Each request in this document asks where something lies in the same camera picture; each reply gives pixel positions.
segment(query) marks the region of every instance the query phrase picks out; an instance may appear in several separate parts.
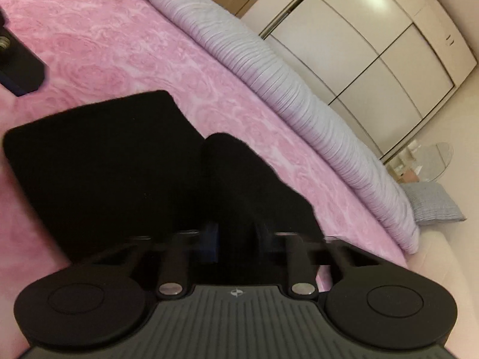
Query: white logo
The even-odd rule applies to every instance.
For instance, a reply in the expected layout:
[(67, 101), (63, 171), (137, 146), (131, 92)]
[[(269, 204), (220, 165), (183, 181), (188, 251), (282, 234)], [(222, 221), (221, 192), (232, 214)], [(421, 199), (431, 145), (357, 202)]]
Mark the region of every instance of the white logo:
[(244, 291), (241, 289), (235, 288), (230, 292), (230, 294), (238, 298), (239, 296), (244, 294)]

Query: mattress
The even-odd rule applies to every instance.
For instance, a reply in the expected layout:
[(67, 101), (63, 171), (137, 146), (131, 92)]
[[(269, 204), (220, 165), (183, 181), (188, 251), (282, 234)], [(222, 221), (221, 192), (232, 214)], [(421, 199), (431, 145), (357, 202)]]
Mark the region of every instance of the mattress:
[[(404, 256), (353, 191), (233, 73), (145, 0), (0, 0), (9, 28), (48, 66), (45, 85), (0, 91), (0, 136), (49, 114), (148, 90), (171, 93), (203, 135), (245, 141), (313, 205), (326, 236), (405, 266)], [(30, 282), (68, 265), (0, 154), (0, 358), (27, 343), (13, 302)]]

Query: silver button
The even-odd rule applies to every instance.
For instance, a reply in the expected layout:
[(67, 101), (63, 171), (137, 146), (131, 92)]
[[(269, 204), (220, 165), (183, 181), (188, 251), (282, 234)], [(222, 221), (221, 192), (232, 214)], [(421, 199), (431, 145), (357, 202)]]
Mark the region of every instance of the silver button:
[(293, 293), (299, 295), (311, 295), (314, 293), (314, 290), (316, 290), (316, 288), (313, 285), (305, 282), (295, 283), (291, 288)]
[(164, 283), (158, 289), (163, 295), (177, 295), (183, 291), (183, 286), (176, 282)]

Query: white wardrobe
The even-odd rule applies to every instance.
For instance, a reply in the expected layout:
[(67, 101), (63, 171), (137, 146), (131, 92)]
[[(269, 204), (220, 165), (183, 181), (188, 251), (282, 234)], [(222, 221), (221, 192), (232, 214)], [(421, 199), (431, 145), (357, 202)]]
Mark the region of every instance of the white wardrobe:
[(302, 0), (265, 41), (380, 158), (476, 65), (436, 0)]

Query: gray ribbed surface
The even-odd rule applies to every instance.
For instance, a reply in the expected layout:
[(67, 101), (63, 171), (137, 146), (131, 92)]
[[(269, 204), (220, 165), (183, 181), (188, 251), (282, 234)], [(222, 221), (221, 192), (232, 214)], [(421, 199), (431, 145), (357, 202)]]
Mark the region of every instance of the gray ribbed surface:
[(108, 349), (60, 354), (33, 349), (25, 359), (451, 359), (436, 346), (415, 353), (368, 350), (337, 334), (312, 302), (284, 297), (275, 286), (198, 286), (161, 302), (135, 336)]

